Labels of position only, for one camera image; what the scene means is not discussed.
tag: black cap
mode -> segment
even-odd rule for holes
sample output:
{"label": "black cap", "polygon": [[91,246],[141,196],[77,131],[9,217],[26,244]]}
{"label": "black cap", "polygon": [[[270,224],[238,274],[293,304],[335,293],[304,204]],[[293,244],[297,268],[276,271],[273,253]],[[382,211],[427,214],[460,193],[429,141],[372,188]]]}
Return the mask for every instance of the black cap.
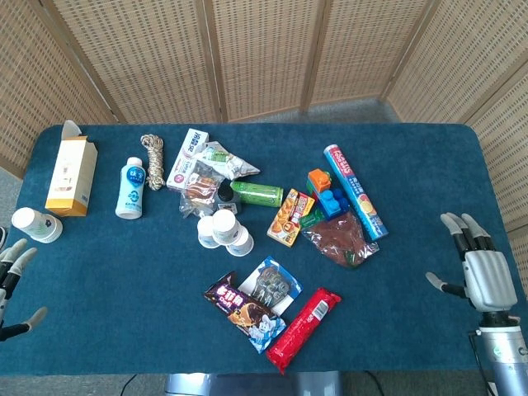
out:
{"label": "black cap", "polygon": [[223,202],[228,202],[233,199],[234,192],[231,186],[229,185],[230,181],[228,179],[224,179],[222,183],[220,184],[220,187],[218,189],[218,197]]}

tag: brown plastic bag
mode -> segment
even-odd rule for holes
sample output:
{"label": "brown plastic bag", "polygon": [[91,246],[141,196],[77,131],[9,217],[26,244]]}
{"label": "brown plastic bag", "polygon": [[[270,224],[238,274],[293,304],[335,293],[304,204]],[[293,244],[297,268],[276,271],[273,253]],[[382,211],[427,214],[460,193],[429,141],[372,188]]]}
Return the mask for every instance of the brown plastic bag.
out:
{"label": "brown plastic bag", "polygon": [[346,267],[359,266],[380,249],[377,243],[365,242],[361,224],[351,212],[303,229],[303,235],[326,257]]}

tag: gray floor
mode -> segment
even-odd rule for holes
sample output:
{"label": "gray floor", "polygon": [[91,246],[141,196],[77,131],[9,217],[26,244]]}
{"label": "gray floor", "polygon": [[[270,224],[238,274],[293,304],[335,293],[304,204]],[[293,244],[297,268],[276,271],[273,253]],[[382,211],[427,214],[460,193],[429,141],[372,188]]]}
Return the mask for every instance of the gray floor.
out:
{"label": "gray floor", "polygon": [[[315,106],[308,113],[288,111],[251,122],[396,122],[389,105],[372,99]],[[8,226],[20,190],[20,181],[0,171],[0,225]],[[386,396],[477,396],[485,391],[478,371],[426,371],[376,373]],[[117,396],[130,375],[83,375],[49,377],[2,377],[0,396]],[[139,375],[125,396],[163,395],[164,375]],[[346,373],[346,395],[371,396],[378,390],[364,373]]]}

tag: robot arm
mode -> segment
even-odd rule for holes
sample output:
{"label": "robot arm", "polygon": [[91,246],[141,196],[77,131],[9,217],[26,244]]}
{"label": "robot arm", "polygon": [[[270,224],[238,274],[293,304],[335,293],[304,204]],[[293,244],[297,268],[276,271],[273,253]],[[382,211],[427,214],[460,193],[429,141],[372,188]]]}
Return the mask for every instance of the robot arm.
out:
{"label": "robot arm", "polygon": [[4,327],[3,318],[7,305],[11,300],[13,291],[17,287],[18,281],[22,277],[22,272],[27,263],[35,256],[36,248],[31,248],[25,252],[27,241],[21,239],[12,247],[0,253],[0,342],[8,338],[15,337],[24,332],[30,332],[42,319],[44,319],[48,309],[42,307],[27,319],[25,322],[13,326]]}
{"label": "robot arm", "polygon": [[449,229],[462,260],[465,287],[451,285],[428,272],[426,278],[438,290],[469,299],[479,312],[508,311],[517,302],[506,258],[497,252],[484,229],[468,214],[462,219],[446,213],[441,221]]}
{"label": "robot arm", "polygon": [[489,234],[468,214],[460,218],[446,213],[441,221],[455,240],[462,261],[464,286],[446,283],[432,272],[426,278],[438,290],[468,299],[483,314],[478,330],[469,334],[469,341],[483,374],[474,337],[483,339],[498,396],[528,396],[528,349],[520,319],[509,315],[517,297],[506,258],[496,251]]}

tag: wicker wall panel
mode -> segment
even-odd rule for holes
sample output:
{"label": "wicker wall panel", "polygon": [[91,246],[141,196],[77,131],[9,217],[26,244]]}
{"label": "wicker wall panel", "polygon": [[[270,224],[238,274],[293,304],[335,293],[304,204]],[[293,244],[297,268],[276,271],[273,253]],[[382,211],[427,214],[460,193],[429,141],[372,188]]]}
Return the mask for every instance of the wicker wall panel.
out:
{"label": "wicker wall panel", "polygon": [[22,177],[44,128],[115,118],[28,2],[0,0],[0,21],[0,165]]}
{"label": "wicker wall panel", "polygon": [[193,0],[54,0],[127,122],[215,121]]}
{"label": "wicker wall panel", "polygon": [[510,245],[521,275],[522,288],[528,296],[528,235],[511,238]]}
{"label": "wicker wall panel", "polygon": [[312,103],[379,95],[425,0],[333,0]]}
{"label": "wicker wall panel", "polygon": [[213,10],[228,119],[300,106],[318,2],[214,0]]}
{"label": "wicker wall panel", "polygon": [[443,0],[389,100],[402,120],[464,122],[527,55],[526,0]]}
{"label": "wicker wall panel", "polygon": [[507,226],[528,219],[528,74],[475,122]]}

